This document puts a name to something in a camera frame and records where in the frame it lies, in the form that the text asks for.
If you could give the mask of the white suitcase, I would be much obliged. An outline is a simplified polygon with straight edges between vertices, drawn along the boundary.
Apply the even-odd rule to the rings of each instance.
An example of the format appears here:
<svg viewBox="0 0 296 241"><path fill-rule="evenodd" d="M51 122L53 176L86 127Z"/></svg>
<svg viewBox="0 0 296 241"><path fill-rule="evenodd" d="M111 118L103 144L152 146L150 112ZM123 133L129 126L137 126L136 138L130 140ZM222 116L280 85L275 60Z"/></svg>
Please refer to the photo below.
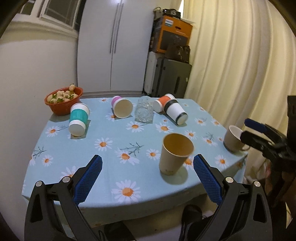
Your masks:
<svg viewBox="0 0 296 241"><path fill-rule="evenodd" d="M144 91L147 94L152 93L152 86L154 82L154 75L156 71L156 64L159 58L162 58L163 54L150 51L147 58L147 65L144 77Z"/></svg>

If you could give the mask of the cream curtain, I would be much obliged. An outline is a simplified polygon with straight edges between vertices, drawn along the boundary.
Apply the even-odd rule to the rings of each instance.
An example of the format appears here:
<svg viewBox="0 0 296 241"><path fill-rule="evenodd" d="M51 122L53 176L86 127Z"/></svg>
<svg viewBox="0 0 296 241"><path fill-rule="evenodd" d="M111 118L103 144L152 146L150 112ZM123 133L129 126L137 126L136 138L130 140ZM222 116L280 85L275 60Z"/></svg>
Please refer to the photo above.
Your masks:
<svg viewBox="0 0 296 241"><path fill-rule="evenodd" d="M185 1L193 21L185 93L216 142L251 118L287 131L295 95L295 35L270 1Z"/></svg>

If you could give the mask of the brown kraft paper cup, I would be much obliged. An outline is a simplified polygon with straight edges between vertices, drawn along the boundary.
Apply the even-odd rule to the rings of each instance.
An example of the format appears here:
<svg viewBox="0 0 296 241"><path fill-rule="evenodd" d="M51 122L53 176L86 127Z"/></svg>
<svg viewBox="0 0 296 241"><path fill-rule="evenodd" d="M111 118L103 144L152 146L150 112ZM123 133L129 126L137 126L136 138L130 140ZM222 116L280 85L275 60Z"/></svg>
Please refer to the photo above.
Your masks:
<svg viewBox="0 0 296 241"><path fill-rule="evenodd" d="M193 142L180 133L170 133L163 138L159 170L165 175L174 175L194 152Z"/></svg>

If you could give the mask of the dark grey suitcase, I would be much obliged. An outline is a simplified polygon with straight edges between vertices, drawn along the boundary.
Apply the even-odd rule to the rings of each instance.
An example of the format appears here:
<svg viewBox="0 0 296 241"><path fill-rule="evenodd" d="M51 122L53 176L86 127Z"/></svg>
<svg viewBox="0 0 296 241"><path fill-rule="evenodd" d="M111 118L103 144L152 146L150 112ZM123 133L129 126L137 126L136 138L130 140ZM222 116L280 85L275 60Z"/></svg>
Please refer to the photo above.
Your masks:
<svg viewBox="0 0 296 241"><path fill-rule="evenodd" d="M151 97L172 94L175 98L184 98L192 65L179 61L158 58L154 73Z"/></svg>

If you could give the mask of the red bowl of strawberries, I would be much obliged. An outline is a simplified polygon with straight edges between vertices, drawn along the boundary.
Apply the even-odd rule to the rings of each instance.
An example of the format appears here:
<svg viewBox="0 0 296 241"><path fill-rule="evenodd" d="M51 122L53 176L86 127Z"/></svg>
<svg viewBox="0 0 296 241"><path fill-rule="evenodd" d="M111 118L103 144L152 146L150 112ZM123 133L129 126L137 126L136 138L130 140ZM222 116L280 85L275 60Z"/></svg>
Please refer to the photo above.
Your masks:
<svg viewBox="0 0 296 241"><path fill-rule="evenodd" d="M58 89L46 96L44 102L58 116L70 113L71 107L80 102L83 89L71 84L69 87Z"/></svg>

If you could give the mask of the white framed window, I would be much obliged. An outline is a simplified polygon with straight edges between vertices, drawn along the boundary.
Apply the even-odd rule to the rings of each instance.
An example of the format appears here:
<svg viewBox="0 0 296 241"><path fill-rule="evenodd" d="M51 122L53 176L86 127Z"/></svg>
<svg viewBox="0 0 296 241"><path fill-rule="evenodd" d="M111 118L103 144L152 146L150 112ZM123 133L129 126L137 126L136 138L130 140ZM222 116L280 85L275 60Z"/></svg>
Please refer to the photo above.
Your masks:
<svg viewBox="0 0 296 241"><path fill-rule="evenodd" d="M86 1L27 1L18 14L32 16L78 31Z"/></svg>

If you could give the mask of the white double door cabinet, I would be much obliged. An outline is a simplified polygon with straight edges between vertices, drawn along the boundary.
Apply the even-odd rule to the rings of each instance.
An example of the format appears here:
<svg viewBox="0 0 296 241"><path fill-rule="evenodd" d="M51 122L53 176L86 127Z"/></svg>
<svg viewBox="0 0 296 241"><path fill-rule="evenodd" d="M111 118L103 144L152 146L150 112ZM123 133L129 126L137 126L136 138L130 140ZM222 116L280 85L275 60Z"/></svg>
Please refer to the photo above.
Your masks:
<svg viewBox="0 0 296 241"><path fill-rule="evenodd" d="M86 1L77 81L88 94L142 92L155 1Z"/></svg>

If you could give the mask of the blue daisy tablecloth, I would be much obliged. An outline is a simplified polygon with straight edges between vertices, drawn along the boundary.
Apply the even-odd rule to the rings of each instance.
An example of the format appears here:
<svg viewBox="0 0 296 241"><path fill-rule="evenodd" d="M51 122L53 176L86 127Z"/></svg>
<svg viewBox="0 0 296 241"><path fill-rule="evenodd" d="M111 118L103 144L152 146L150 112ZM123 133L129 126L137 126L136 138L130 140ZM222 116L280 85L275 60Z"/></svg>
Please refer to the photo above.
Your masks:
<svg viewBox="0 0 296 241"><path fill-rule="evenodd" d="M89 98L83 103L89 107L90 116L82 137L70 134L68 115L52 115L48 120L27 168L23 197L30 197L37 181L57 183L99 155L102 171L84 206L138 204L174 194L185 198L190 190L201 186L193 169L193 156L173 176L159 171L163 138L170 133L191 140L194 153L203 155L210 166L225 176L232 176L237 182L243 180L246 153L229 152L223 144L226 129L193 100L179 99L189 116L182 126L158 113L152 123L140 123L133 115L117 118L109 98Z"/></svg>

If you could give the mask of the pink sleeve white cup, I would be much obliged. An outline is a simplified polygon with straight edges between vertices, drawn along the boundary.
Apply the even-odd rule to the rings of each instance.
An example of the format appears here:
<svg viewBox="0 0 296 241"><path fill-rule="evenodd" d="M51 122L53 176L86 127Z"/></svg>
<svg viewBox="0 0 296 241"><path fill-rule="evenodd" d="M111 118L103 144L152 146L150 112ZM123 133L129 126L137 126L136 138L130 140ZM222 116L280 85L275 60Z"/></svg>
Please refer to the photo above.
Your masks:
<svg viewBox="0 0 296 241"><path fill-rule="evenodd" d="M132 102L121 96L114 96L111 100L111 106L117 118L128 118L133 110Z"/></svg>

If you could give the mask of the black handbag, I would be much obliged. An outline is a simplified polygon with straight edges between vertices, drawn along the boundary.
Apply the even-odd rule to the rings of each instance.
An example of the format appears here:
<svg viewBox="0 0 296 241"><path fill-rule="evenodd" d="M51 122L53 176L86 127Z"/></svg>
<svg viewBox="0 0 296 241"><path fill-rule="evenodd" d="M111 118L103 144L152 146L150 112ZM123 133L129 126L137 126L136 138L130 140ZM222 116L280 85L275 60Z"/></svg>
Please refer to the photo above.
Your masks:
<svg viewBox="0 0 296 241"><path fill-rule="evenodd" d="M190 46L169 44L165 52L165 58L182 63L189 63L190 58Z"/></svg>

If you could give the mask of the teal sleeve white cup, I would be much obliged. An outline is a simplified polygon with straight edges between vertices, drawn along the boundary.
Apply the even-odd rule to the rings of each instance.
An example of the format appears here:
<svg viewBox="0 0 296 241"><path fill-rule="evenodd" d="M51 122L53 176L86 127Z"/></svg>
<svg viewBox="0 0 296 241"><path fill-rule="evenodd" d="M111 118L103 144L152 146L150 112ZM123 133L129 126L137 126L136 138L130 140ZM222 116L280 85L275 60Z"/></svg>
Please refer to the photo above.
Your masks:
<svg viewBox="0 0 296 241"><path fill-rule="evenodd" d="M70 109L69 132L73 136L82 136L86 131L90 110L82 102L74 104Z"/></svg>

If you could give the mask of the clear glass tumbler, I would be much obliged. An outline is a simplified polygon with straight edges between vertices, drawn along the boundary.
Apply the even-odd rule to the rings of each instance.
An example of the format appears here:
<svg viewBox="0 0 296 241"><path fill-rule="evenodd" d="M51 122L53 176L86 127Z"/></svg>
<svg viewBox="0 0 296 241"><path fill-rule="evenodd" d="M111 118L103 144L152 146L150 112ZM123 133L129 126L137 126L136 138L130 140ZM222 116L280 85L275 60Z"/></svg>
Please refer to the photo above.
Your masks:
<svg viewBox="0 0 296 241"><path fill-rule="evenodd" d="M154 109L152 99L149 96L142 96L138 99L134 110L135 121L141 123L152 123Z"/></svg>

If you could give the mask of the black banded white cup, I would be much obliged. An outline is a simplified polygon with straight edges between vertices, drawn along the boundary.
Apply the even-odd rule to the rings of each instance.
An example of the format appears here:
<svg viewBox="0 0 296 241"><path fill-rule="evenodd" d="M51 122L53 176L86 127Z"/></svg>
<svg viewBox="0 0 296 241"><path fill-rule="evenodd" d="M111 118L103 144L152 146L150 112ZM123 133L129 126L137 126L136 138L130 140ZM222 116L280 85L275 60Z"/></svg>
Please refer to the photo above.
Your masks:
<svg viewBox="0 0 296 241"><path fill-rule="evenodd" d="M165 103L164 112L179 126L185 124L188 119L188 114L176 99L168 100Z"/></svg>

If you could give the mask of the orange sleeve white cup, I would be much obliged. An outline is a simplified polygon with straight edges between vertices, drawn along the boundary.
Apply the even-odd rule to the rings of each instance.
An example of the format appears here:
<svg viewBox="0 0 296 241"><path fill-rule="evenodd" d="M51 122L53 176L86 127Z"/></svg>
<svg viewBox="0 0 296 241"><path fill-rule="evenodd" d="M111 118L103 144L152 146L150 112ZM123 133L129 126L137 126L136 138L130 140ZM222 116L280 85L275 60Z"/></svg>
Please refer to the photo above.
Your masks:
<svg viewBox="0 0 296 241"><path fill-rule="evenodd" d="M164 110L165 104L172 100L172 99L176 99L172 94L167 93L164 96L158 98L157 100L155 100L152 104L153 110L156 113L161 113Z"/></svg>

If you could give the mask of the beige ceramic mug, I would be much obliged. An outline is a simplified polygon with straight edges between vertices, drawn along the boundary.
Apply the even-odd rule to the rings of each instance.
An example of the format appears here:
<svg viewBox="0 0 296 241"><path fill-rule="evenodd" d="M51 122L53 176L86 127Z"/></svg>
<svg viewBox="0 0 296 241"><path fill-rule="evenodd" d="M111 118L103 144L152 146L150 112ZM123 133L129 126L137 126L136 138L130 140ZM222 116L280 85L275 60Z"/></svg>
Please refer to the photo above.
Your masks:
<svg viewBox="0 0 296 241"><path fill-rule="evenodd" d="M241 142L241 134L243 130L239 127L230 125L224 136L223 144L231 152L248 151L250 146Z"/></svg>

